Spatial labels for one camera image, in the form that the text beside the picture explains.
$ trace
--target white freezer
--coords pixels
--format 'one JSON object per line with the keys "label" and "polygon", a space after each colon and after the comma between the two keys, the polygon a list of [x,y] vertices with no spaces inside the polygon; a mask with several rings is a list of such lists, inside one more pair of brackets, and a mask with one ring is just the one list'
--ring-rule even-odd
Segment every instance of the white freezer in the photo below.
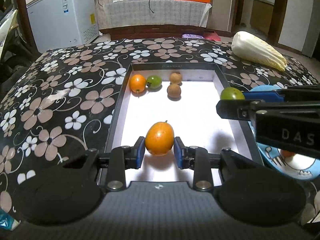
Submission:
{"label": "white freezer", "polygon": [[99,36],[94,0],[33,0],[27,10],[41,53],[87,44]]}

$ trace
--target floral blanket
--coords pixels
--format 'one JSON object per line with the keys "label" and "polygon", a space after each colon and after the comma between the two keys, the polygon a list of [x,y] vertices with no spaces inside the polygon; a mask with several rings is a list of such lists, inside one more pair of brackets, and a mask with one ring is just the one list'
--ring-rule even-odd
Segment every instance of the floral blanket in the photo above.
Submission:
{"label": "floral blanket", "polygon": [[[203,39],[119,40],[41,55],[0,103],[0,207],[17,217],[11,196],[18,184],[89,148],[104,152],[131,63],[215,62],[242,91],[263,84],[318,84],[292,57],[286,56],[287,70],[278,72],[241,60],[230,46]],[[317,192],[320,183],[315,187]],[[319,207],[312,203],[312,213]]]}

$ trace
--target brown fruit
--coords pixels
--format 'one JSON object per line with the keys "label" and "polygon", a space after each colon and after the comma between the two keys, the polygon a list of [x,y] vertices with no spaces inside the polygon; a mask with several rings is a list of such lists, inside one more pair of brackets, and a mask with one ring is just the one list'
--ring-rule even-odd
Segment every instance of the brown fruit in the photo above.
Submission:
{"label": "brown fruit", "polygon": [[179,98],[181,95],[181,88],[177,84],[171,84],[167,88],[167,93],[171,98]]}
{"label": "brown fruit", "polygon": [[182,76],[180,73],[172,73],[169,80],[172,84],[179,85],[182,82]]}

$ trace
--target door frame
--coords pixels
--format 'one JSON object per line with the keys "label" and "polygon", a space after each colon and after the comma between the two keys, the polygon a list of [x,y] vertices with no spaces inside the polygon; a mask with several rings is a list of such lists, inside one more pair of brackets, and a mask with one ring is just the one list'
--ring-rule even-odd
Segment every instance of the door frame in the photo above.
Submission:
{"label": "door frame", "polygon": [[[277,45],[280,34],[282,31],[282,26],[284,22],[284,16],[287,9],[287,3],[288,0],[275,0],[275,4],[273,6],[273,13],[272,13],[272,19],[271,24],[268,32],[267,42],[271,45]],[[236,25],[236,16],[238,10],[241,10],[241,0],[236,0],[235,4],[235,11],[233,14],[233,23],[231,32],[233,33],[235,31],[235,25]]]}
{"label": "door frame", "polygon": [[29,21],[26,0],[16,0],[16,2],[17,2],[18,15],[21,23],[20,29],[23,33],[23,37],[28,43],[28,45],[31,47],[31,49],[35,52],[38,52],[36,42],[33,37],[30,21]]}

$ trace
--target blue plate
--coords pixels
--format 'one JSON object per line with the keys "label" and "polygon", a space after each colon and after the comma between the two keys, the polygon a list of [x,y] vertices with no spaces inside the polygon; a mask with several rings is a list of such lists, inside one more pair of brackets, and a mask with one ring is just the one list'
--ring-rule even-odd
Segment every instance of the blue plate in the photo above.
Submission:
{"label": "blue plate", "polygon": [[[251,91],[271,91],[277,90],[276,86],[257,86]],[[251,122],[249,122],[251,130],[254,133]],[[296,154],[292,157],[283,158],[280,155],[280,149],[271,147],[262,143],[257,143],[259,151],[264,160],[274,169],[295,179],[314,179],[320,175],[320,160]]]}

